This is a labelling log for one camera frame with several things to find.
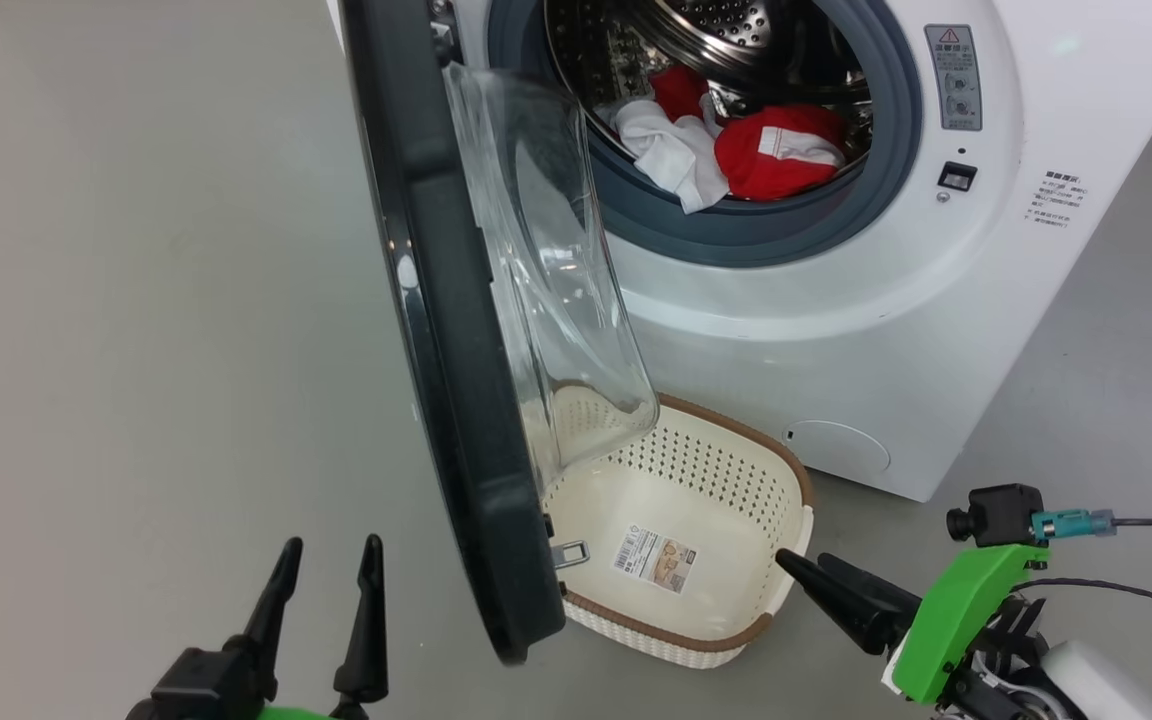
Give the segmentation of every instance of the brown basket rim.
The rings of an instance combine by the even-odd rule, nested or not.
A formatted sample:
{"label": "brown basket rim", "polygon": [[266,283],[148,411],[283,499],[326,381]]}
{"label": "brown basket rim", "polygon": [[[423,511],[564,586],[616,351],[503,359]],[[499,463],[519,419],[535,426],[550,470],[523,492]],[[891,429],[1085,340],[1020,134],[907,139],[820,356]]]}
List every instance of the brown basket rim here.
{"label": "brown basket rim", "polygon": [[[664,395],[664,393],[658,393],[657,396],[660,399],[660,406],[669,407],[669,409],[677,410],[681,414],[692,415],[695,418],[700,418],[702,420],[718,425],[720,429],[730,430],[733,433],[744,437],[745,439],[749,439],[749,441],[767,448],[767,450],[774,452],[774,454],[776,454],[787,465],[790,467],[790,470],[794,471],[794,477],[799,480],[799,491],[803,493],[803,506],[814,506],[812,478],[809,477],[808,469],[805,469],[803,462],[801,462],[797,456],[790,452],[790,448],[774,441],[774,439],[767,437],[767,434],[749,427],[749,425],[741,423],[741,420],[734,420],[728,418],[727,415],[717,414],[717,411],[710,410],[707,407],[697,406],[695,402],[682,400],[682,397]],[[599,605],[599,602],[594,602],[593,600],[590,600],[590,598],[579,593],[568,591],[567,594],[563,596],[563,600],[571,602],[582,611],[589,611],[591,614],[598,615],[604,620],[608,620],[612,623],[624,626],[635,632],[644,634],[649,638],[675,644],[675,646],[696,652],[726,652],[728,650],[744,647],[750,642],[753,642],[755,638],[758,638],[759,635],[763,635],[765,630],[772,626],[771,612],[764,612],[764,614],[759,615],[758,619],[756,619],[753,623],[750,623],[748,628],[741,630],[741,632],[730,635],[730,637],[717,641],[698,641],[696,638],[689,638],[687,635],[669,632],[669,630],[658,628],[658,626],[635,620],[634,617],[623,614],[623,612],[616,612],[611,607]]]}

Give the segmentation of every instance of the basket label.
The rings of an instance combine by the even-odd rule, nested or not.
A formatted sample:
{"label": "basket label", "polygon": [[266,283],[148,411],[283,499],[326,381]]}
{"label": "basket label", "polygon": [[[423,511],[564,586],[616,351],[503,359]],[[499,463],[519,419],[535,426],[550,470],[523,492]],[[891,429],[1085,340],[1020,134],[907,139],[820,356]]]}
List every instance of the basket label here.
{"label": "basket label", "polygon": [[612,569],[682,594],[687,574],[696,562],[696,550],[676,539],[653,533],[643,525],[630,525]]}

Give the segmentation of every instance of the white garment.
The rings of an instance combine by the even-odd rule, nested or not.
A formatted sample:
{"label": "white garment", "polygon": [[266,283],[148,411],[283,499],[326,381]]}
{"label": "white garment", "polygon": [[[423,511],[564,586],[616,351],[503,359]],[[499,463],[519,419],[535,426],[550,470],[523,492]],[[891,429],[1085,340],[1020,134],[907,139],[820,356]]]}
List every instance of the white garment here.
{"label": "white garment", "polygon": [[714,138],[699,118],[672,123],[652,100],[635,100],[616,114],[616,132],[637,158],[634,167],[679,197],[685,214],[708,209],[727,195],[727,177],[714,159]]}
{"label": "white garment", "polygon": [[598,119],[602,120],[604,123],[607,123],[608,128],[616,129],[616,114],[620,113],[623,106],[630,103],[636,103],[638,100],[654,100],[654,99],[655,99],[655,91],[652,90],[652,88],[649,88],[647,94],[639,94],[636,97],[621,97],[620,100],[616,100],[614,103],[608,103],[607,105],[598,105],[594,108],[594,114],[598,115]]}

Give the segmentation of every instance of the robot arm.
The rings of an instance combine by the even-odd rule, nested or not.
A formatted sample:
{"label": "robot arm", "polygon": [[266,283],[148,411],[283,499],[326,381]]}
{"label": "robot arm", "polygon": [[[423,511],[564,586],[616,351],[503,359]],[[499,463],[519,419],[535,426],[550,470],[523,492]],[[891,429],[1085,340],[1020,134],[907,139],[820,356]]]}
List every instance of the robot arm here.
{"label": "robot arm", "polygon": [[1034,579],[1046,570],[1051,539],[1112,536],[1152,520],[1114,511],[1043,509],[1028,486],[978,488],[968,510],[948,511],[956,541],[977,547],[952,562],[918,598],[832,555],[812,562],[781,550],[776,561],[861,650],[887,655],[884,683],[945,719],[1152,720],[1152,698],[1087,644],[1048,647],[1033,632],[1044,600],[1018,591],[1033,584],[1084,584],[1149,591],[1098,579]]}
{"label": "robot arm", "polygon": [[136,703],[127,720],[367,720],[364,703],[389,694],[385,642],[384,546],[370,536],[358,568],[358,609],[349,632],[344,664],[332,684],[340,702],[329,715],[271,707],[278,696],[274,664],[283,608],[296,592],[301,569],[301,538],[291,538],[260,593],[247,629],[219,651],[189,647],[157,682],[145,700]]}

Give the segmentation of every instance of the white plastic basket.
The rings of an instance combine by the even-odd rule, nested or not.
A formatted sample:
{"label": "white plastic basket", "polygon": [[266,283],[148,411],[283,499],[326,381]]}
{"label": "white plastic basket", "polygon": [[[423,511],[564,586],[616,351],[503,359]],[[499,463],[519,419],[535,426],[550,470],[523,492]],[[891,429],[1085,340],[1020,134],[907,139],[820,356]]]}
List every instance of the white plastic basket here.
{"label": "white plastic basket", "polygon": [[556,541],[589,546],[588,562],[559,575],[569,619],[710,669],[781,609],[793,581],[774,555],[806,551],[812,483],[772,438],[676,397],[660,406],[652,433],[568,471],[544,507]]}

